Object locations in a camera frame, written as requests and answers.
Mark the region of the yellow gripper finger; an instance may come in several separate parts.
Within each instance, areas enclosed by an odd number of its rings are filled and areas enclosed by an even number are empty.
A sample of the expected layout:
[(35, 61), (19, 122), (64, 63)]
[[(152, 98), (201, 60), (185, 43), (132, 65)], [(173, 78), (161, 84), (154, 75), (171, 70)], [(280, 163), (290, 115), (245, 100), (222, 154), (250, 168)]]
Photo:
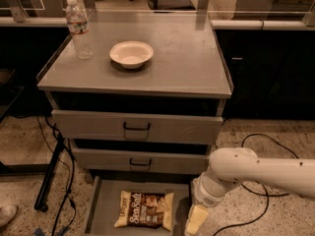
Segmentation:
[(204, 206), (192, 205), (188, 213), (184, 236), (195, 236), (208, 215), (209, 212)]

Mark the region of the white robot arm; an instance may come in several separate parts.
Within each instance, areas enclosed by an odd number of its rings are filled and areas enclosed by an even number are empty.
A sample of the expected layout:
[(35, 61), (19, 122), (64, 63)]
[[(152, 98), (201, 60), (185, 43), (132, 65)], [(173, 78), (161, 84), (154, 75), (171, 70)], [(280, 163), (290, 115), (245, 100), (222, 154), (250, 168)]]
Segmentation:
[(193, 180), (193, 204), (185, 236), (195, 236), (209, 215), (209, 209), (244, 181), (255, 181), (284, 189), (304, 199), (315, 199), (315, 160), (263, 158), (246, 147), (224, 147), (209, 156), (209, 165)]

